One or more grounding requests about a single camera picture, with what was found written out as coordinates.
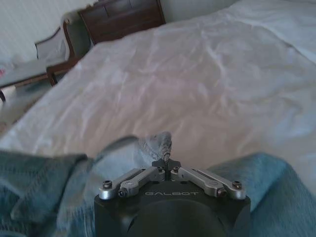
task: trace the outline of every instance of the wall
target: wall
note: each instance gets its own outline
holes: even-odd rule
[[[34,42],[60,25],[61,16],[96,0],[0,0],[0,61],[36,59]],[[190,19],[236,0],[160,0],[167,22]]]

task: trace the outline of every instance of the teal fabric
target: teal fabric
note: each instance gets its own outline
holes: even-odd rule
[[[0,236],[93,237],[93,199],[102,181],[148,167],[170,151],[168,132],[122,138],[95,159],[0,151]],[[316,236],[315,197],[283,160],[258,153],[209,170],[247,188],[251,237]]]

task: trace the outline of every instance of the bed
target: bed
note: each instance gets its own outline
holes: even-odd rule
[[[316,194],[316,4],[242,0],[97,44],[0,140],[94,157],[122,136],[172,133],[186,166],[263,151]]]

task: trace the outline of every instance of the metal linkage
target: metal linkage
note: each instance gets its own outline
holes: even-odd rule
[[[164,171],[157,167],[149,167],[139,175],[130,180],[123,181],[118,191],[120,198],[127,198],[138,194],[139,189],[149,181],[162,181],[164,178]]]
[[[242,187],[241,182],[231,182],[207,170],[194,170],[181,167],[177,171],[177,180],[189,180],[204,190],[204,192],[213,197],[222,197],[226,194],[230,198],[243,200],[246,198],[246,190]]]
[[[141,169],[132,169],[128,173],[122,175],[118,179],[111,182],[110,180],[104,181],[103,186],[99,188],[99,197],[102,200],[109,200],[115,198],[118,194],[120,184],[128,179],[133,178],[134,176],[141,173]]]

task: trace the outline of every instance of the hex bolt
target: hex bolt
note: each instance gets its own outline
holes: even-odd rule
[[[219,198],[225,197],[226,194],[227,194],[227,191],[225,190],[225,188],[218,189],[216,193],[217,197]]]
[[[233,187],[235,189],[242,189],[242,184],[240,181],[233,181]]]
[[[112,187],[112,181],[111,180],[106,180],[103,182],[103,188],[104,189],[110,189]]]
[[[125,198],[127,196],[127,189],[126,188],[122,188],[118,191],[118,196],[120,198]]]

